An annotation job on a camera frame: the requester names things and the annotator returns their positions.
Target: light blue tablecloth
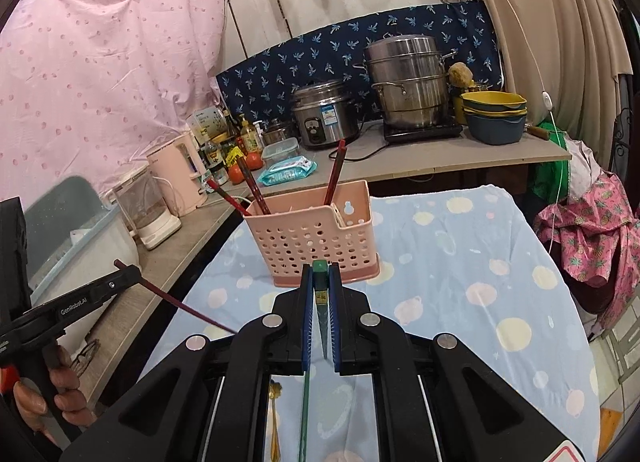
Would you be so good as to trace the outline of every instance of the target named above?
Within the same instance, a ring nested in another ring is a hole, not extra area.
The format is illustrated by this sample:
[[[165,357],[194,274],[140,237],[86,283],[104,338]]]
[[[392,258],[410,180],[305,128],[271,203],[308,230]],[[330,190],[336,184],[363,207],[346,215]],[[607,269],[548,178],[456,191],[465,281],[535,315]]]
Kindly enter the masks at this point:
[[[485,363],[596,459],[600,429],[593,357],[569,290],[510,195],[497,187],[372,199],[378,277],[349,286],[373,311],[412,334],[458,336]],[[273,286],[245,222],[185,302],[229,327],[271,310]],[[178,311],[145,373],[187,336],[221,331]],[[378,460],[369,376],[340,378],[314,334],[307,459]],[[283,460],[298,456],[302,378],[278,378]],[[270,422],[268,437],[270,441]]]

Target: dish rack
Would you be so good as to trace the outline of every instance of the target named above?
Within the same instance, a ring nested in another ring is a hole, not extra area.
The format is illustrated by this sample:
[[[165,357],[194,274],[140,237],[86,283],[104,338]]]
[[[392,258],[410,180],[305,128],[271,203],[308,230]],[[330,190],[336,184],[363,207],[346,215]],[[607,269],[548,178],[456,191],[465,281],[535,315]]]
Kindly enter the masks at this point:
[[[373,278],[380,273],[371,219],[371,200],[365,180],[338,184],[336,213],[322,205],[326,186],[266,197],[271,215],[263,215],[254,202],[245,217],[273,283],[281,287],[300,284],[303,264],[326,260],[340,265],[344,282]]]

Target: countertop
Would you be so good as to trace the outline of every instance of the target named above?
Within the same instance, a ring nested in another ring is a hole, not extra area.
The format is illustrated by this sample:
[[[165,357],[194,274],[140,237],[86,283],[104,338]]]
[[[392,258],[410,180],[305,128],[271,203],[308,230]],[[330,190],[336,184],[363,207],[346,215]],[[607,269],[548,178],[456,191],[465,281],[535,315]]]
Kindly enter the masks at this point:
[[[362,136],[349,145],[347,158],[366,156],[384,143],[380,122],[369,123]],[[305,179],[264,188],[263,193],[276,194],[327,184],[333,165],[328,158],[330,151],[301,149],[303,155],[316,161],[318,169]],[[389,146],[362,162],[345,162],[340,180],[366,179],[373,182],[462,169],[569,159],[571,155],[553,142],[529,134],[524,134],[522,140],[515,144],[487,146],[473,140],[465,129],[458,138]],[[247,197],[250,194],[244,182],[238,186],[228,183],[224,188],[234,196]],[[147,251],[143,246],[138,247],[142,275],[146,279],[165,292],[171,289],[234,210],[224,201],[218,201],[219,198],[218,195],[210,195],[212,205],[181,217],[182,228],[157,248]],[[91,407],[95,406],[124,353],[160,301],[147,289],[134,286],[110,304],[92,329],[89,340],[98,339],[100,348],[80,377],[81,390]]]

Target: human hand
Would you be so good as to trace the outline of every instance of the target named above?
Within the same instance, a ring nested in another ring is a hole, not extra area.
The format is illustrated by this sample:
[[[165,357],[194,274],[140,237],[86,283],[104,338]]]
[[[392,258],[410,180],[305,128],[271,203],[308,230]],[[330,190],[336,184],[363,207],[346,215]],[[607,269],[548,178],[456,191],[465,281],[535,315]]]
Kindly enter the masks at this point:
[[[86,399],[78,388],[80,379],[69,368],[71,356],[61,346],[58,346],[58,358],[61,366],[50,368],[49,377],[53,385],[60,389],[54,397],[56,406],[62,410],[62,417],[74,426],[90,426],[95,422],[95,415],[86,406]],[[47,403],[44,398],[21,382],[14,384],[14,398],[18,411],[33,431],[39,431],[55,444],[52,435],[47,431],[42,416],[47,413]]]

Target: gold spoon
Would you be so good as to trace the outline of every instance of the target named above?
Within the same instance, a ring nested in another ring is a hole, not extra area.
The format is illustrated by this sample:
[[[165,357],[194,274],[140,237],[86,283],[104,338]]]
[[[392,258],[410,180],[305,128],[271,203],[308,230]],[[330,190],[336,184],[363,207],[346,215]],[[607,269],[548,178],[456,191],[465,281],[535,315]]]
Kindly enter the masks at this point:
[[[271,462],[280,462],[280,441],[278,439],[278,422],[276,419],[276,399],[282,394],[282,385],[271,379],[269,384],[269,398],[271,399],[271,418],[273,419],[273,431],[271,433]]]

